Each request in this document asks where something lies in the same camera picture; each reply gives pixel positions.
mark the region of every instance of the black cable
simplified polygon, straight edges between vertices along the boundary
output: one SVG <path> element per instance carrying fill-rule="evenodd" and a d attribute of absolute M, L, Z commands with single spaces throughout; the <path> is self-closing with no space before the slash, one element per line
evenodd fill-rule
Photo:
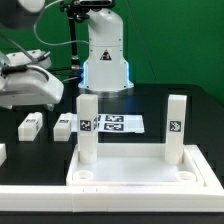
<path fill-rule="evenodd" d="M 39 72 L 39 74 L 41 74 L 42 76 L 44 76 L 44 78 L 48 81 L 49 80 L 49 76 L 44 72 L 43 69 L 38 68 L 36 66 L 32 66 L 32 65 L 18 65 L 18 66 L 7 66 L 7 67 L 3 67 L 1 72 L 3 75 L 12 75 L 14 73 L 17 72 L 26 72 L 27 70 L 34 70 Z"/>
<path fill-rule="evenodd" d="M 61 71 L 71 71 L 70 67 L 62 67 L 62 68 L 51 68 L 48 69 L 49 72 L 61 72 Z"/>
<path fill-rule="evenodd" d="M 126 0 L 126 2 L 127 2 L 127 5 L 128 5 L 128 9 L 129 9 L 129 12 L 130 12 L 130 15 L 131 15 L 131 19 L 132 19 L 133 25 L 134 25 L 135 30 L 136 30 L 136 33 L 137 33 L 137 37 L 138 37 L 138 39 L 139 39 L 139 42 L 140 42 L 140 44 L 141 44 L 141 47 L 142 47 L 142 49 L 143 49 L 145 55 L 146 55 L 146 58 L 147 58 L 147 61 L 148 61 L 149 66 L 150 66 L 150 69 L 151 69 L 151 71 L 152 71 L 152 74 L 153 74 L 153 76 L 154 76 L 154 79 L 155 79 L 156 83 L 158 84 L 159 81 L 158 81 L 158 78 L 157 78 L 155 69 L 154 69 L 154 67 L 153 67 L 153 65 L 152 65 L 152 61 L 151 61 L 151 58 L 150 58 L 150 56 L 149 56 L 149 53 L 148 53 L 148 51 L 146 50 L 145 42 L 144 42 L 144 40 L 143 40 L 143 38 L 142 38 L 141 32 L 140 32 L 139 27 L 138 27 L 138 24 L 137 24 L 137 22 L 136 22 L 136 19 L 135 19 L 135 16 L 134 16 L 134 13 L 133 13 L 133 10 L 132 10 L 130 1 L 129 1 L 129 0 Z"/>

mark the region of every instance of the small white block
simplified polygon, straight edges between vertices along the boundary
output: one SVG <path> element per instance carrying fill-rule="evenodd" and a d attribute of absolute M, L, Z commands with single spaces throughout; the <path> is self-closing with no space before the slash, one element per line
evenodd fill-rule
<path fill-rule="evenodd" d="M 19 141 L 33 141 L 43 126 L 41 113 L 30 113 L 18 128 Z"/>
<path fill-rule="evenodd" d="M 5 162 L 5 160 L 6 160 L 5 144 L 0 144 L 0 166 Z"/>
<path fill-rule="evenodd" d="M 68 141 L 72 132 L 73 114 L 61 114 L 54 126 L 54 141 Z"/>

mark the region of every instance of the cable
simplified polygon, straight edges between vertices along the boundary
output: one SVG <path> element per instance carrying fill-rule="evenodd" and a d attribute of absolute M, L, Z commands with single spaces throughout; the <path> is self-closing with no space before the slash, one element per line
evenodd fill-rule
<path fill-rule="evenodd" d="M 45 10 L 48 9 L 49 7 L 51 7 L 51 6 L 59 3 L 59 2 L 63 2 L 63 0 L 57 0 L 55 2 L 52 2 L 52 3 L 48 4 L 47 6 L 45 6 Z M 63 42 L 63 43 L 48 43 L 46 41 L 41 40 L 41 38 L 39 37 L 39 35 L 37 33 L 37 24 L 34 25 L 33 31 L 34 31 L 34 35 L 37 38 L 37 40 L 40 41 L 42 44 L 45 44 L 45 45 L 48 45 L 48 46 L 63 46 L 63 45 L 72 44 L 72 43 L 89 44 L 89 42 L 87 42 L 85 40 L 74 40 L 74 41 L 67 41 L 67 42 Z"/>
<path fill-rule="evenodd" d="M 158 84 L 159 81 L 158 81 L 156 72 L 155 72 L 154 67 L 153 67 L 153 65 L 152 65 L 152 62 L 151 62 L 151 58 L 150 58 L 150 56 L 149 56 L 149 53 L 148 53 L 148 51 L 146 50 L 145 42 L 144 42 L 144 40 L 143 40 L 143 38 L 142 38 L 141 32 L 140 32 L 139 27 L 138 27 L 138 24 L 137 24 L 137 22 L 136 22 L 136 19 L 135 19 L 135 16 L 134 16 L 134 13 L 133 13 L 133 10 L 132 10 L 130 1 L 129 1 L 129 0 L 126 0 L 126 3 L 127 3 L 127 5 L 128 5 L 128 9 L 129 9 L 129 12 L 130 12 L 130 15 L 131 15 L 131 19 L 132 19 L 133 25 L 134 25 L 134 27 L 135 27 L 136 33 L 137 33 L 137 37 L 138 37 L 138 39 L 139 39 L 139 42 L 140 42 L 140 44 L 141 44 L 141 47 L 142 47 L 142 49 L 143 49 L 145 55 L 146 55 L 146 58 L 147 58 L 147 61 L 148 61 L 149 66 L 150 66 L 150 69 L 151 69 L 151 71 L 152 71 L 152 74 L 153 74 L 153 76 L 154 76 L 154 79 L 155 79 L 156 83 Z"/>
<path fill-rule="evenodd" d="M 78 77 L 74 77 L 74 78 L 70 78 L 70 79 L 65 79 L 65 80 L 63 80 L 61 82 L 67 82 L 67 81 L 74 80 L 74 79 L 78 79 Z"/>
<path fill-rule="evenodd" d="M 8 42 L 9 44 L 11 44 L 12 46 L 16 47 L 17 49 L 19 49 L 20 51 L 23 52 L 23 54 L 25 54 L 33 63 L 38 63 L 38 59 L 34 58 L 32 55 L 30 55 L 23 47 L 21 47 L 19 44 L 17 44 L 15 41 L 9 39 L 8 37 L 4 36 L 3 34 L 0 34 L 0 38 L 6 42 Z"/>

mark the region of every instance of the white block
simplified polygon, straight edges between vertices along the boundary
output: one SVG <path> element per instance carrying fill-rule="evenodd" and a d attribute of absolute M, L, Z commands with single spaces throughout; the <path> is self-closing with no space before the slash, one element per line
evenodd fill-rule
<path fill-rule="evenodd" d="M 42 114 L 30 113 L 18 128 L 19 141 L 33 141 L 42 126 Z"/>
<path fill-rule="evenodd" d="M 0 144 L 0 166 L 5 162 L 5 160 L 6 160 L 5 144 Z"/>
<path fill-rule="evenodd" d="M 183 161 L 186 102 L 187 96 L 169 96 L 165 161 L 171 165 L 178 165 Z"/>
<path fill-rule="evenodd" d="M 54 141 L 68 141 L 72 131 L 73 114 L 61 114 L 54 126 Z"/>
<path fill-rule="evenodd" d="M 78 149 L 82 163 L 97 160 L 98 96 L 82 94 L 77 98 Z"/>

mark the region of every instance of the white pillar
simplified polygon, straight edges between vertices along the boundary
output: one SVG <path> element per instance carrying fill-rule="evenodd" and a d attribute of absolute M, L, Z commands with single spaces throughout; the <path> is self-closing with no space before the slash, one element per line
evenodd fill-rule
<path fill-rule="evenodd" d="M 77 98 L 77 118 L 80 162 L 94 163 L 98 145 L 98 96 L 82 94 Z"/>
<path fill-rule="evenodd" d="M 187 96 L 169 96 L 165 161 L 171 165 L 178 165 L 183 162 L 186 102 Z"/>

